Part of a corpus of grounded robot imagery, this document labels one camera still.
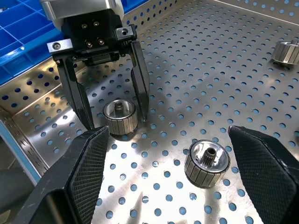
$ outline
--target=blue crate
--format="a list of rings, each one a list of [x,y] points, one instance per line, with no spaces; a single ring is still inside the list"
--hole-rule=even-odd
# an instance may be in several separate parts
[[[147,0],[121,0],[125,13]],[[50,57],[46,43],[63,36],[39,0],[0,0],[0,85]]]

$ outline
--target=knurled metal roller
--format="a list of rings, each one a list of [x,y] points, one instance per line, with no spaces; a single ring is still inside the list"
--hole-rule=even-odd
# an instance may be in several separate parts
[[[277,42],[273,51],[272,58],[275,61],[285,64],[299,63],[299,42],[298,41],[280,41]]]
[[[229,165],[229,155],[221,145],[209,140],[200,140],[189,148],[185,173],[195,186],[208,188],[223,178]]]
[[[129,134],[137,128],[137,110],[131,101],[114,100],[104,107],[103,113],[111,134]]]

